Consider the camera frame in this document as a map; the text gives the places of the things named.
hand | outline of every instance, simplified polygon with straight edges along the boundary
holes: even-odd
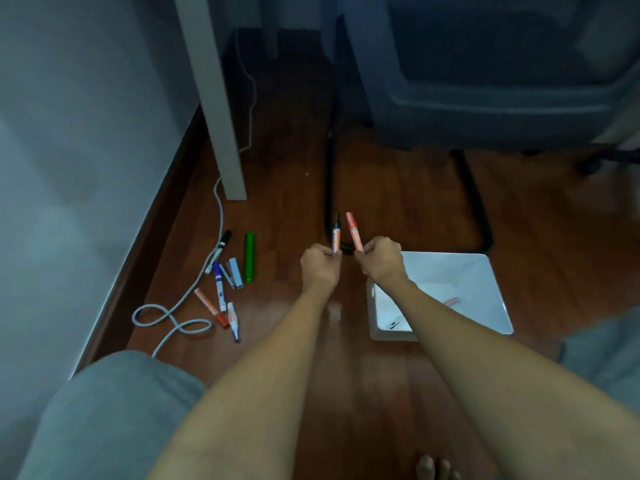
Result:
[[[302,265],[302,291],[319,288],[330,294],[340,279],[342,251],[333,254],[332,250],[320,244],[314,244],[300,258]]]
[[[355,252],[362,270],[382,289],[396,280],[408,280],[402,246],[388,237],[374,237],[364,246],[364,253]]]

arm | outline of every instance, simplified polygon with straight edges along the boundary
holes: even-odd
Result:
[[[313,245],[287,316],[203,396],[149,478],[291,478],[320,316],[342,254]]]
[[[487,448],[511,479],[640,478],[636,414],[558,364],[423,293],[400,245],[356,253],[395,302]]]

white container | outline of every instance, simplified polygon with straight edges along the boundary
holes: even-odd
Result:
[[[487,256],[411,251],[402,255],[409,278],[422,291],[443,302],[458,298],[451,306],[453,310],[497,332],[513,333]],[[417,340],[393,300],[371,281],[367,283],[367,308],[373,340]]]

green marker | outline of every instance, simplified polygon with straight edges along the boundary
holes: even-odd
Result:
[[[247,232],[244,235],[244,281],[253,281],[253,258],[255,252],[255,235]]]

white cable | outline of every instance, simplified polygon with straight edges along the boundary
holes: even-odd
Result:
[[[240,49],[238,47],[238,31],[237,30],[236,30],[236,57],[238,58],[238,62],[240,63],[240,67],[242,67],[242,71],[244,72],[244,75],[247,76],[247,78],[249,80],[251,80],[252,85],[253,85],[253,103],[251,104],[251,107],[249,108],[249,144],[247,146],[245,146],[244,148],[242,148],[240,151],[238,151],[238,153],[242,153],[242,152],[245,152],[247,150],[250,150],[252,145],[253,145],[253,107],[255,106],[256,102],[258,101],[258,86],[255,83],[255,79],[252,78],[251,74],[249,74],[249,72],[246,71],[246,69],[244,67],[244,64],[242,63],[242,58],[240,58]],[[202,266],[202,269],[200,270],[200,273],[198,274],[198,277],[196,278],[196,281],[193,282],[193,284],[187,290],[187,293],[185,293],[183,295],[183,297],[180,298],[180,300],[178,300],[178,303],[176,303],[171,308],[171,310],[167,310],[162,305],[157,305],[155,303],[149,303],[148,305],[142,305],[139,308],[137,308],[136,311],[134,311],[132,316],[131,316],[131,321],[133,322],[133,324],[136,325],[136,326],[140,326],[140,327],[151,327],[151,326],[157,325],[158,323],[162,322],[162,320],[164,320],[167,317],[173,323],[173,328],[171,329],[171,331],[169,333],[167,333],[164,336],[164,339],[160,340],[160,343],[156,347],[156,350],[154,350],[153,354],[151,354],[151,357],[155,357],[156,354],[158,353],[158,351],[160,350],[160,348],[162,348],[162,346],[166,343],[166,341],[169,340],[169,338],[171,338],[171,336],[177,331],[180,331],[181,333],[186,333],[188,335],[192,335],[192,334],[195,334],[195,333],[202,333],[202,332],[207,331],[208,329],[210,329],[212,327],[212,322],[210,320],[206,320],[204,318],[196,318],[196,319],[193,319],[193,320],[187,320],[186,322],[178,323],[178,320],[175,319],[175,317],[173,316],[173,313],[174,313],[174,311],[176,311],[176,309],[178,309],[178,307],[181,304],[183,304],[184,300],[187,299],[187,297],[193,292],[193,290],[195,290],[197,288],[198,283],[200,282],[200,279],[202,278],[202,275],[204,274],[207,266],[209,266],[211,264],[209,261],[212,259],[213,254],[216,252],[216,248],[218,247],[218,245],[220,243],[220,240],[222,239],[222,229],[223,229],[223,223],[224,223],[225,215],[224,215],[224,212],[222,210],[222,201],[220,201],[220,197],[218,196],[218,185],[220,184],[220,181],[221,181],[221,178],[218,177],[218,180],[216,181],[216,184],[213,186],[213,195],[216,197],[216,200],[218,201],[218,207],[220,208],[220,231],[218,232],[218,241],[216,242],[216,245],[215,245],[214,249],[212,250],[212,252],[210,252],[209,256],[207,256],[207,258],[204,260],[204,265]],[[162,315],[160,318],[157,318],[153,322],[149,322],[149,323],[139,322],[138,321],[138,316],[139,316],[140,312],[142,310],[146,310],[148,308],[155,308],[156,310],[160,310],[162,313],[164,313],[164,315]],[[201,327],[201,328],[198,328],[196,330],[185,330],[184,327],[186,327],[187,325],[191,325],[193,323],[202,323],[204,326]]]

